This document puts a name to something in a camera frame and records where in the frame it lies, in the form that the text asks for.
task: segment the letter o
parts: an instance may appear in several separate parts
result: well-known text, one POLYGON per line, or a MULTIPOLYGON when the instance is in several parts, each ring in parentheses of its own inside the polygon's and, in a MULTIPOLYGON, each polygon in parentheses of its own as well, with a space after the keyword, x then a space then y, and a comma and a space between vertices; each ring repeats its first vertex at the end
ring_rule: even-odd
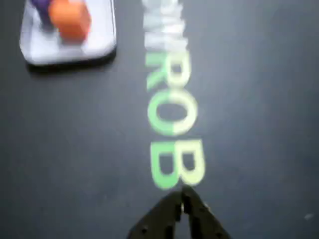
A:
POLYGON ((151 99, 148 108, 148 117, 152 128, 167 136, 176 136, 188 132, 197 118, 197 102, 185 89, 162 90, 151 99), (163 104, 179 104, 187 112, 185 118, 178 121, 165 121, 158 114, 157 109, 163 104))

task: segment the dark gray table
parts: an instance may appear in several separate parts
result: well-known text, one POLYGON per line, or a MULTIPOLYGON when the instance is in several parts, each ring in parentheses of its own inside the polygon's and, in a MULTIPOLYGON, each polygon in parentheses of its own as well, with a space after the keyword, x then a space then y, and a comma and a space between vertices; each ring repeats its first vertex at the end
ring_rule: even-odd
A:
POLYGON ((318 1, 179 2, 198 117, 175 137, 148 120, 167 86, 146 89, 141 0, 115 3, 113 62, 46 75, 18 47, 24 2, 0 3, 0 238, 125 238, 170 191, 153 182, 151 142, 198 138, 196 190, 235 239, 318 238, 318 1))

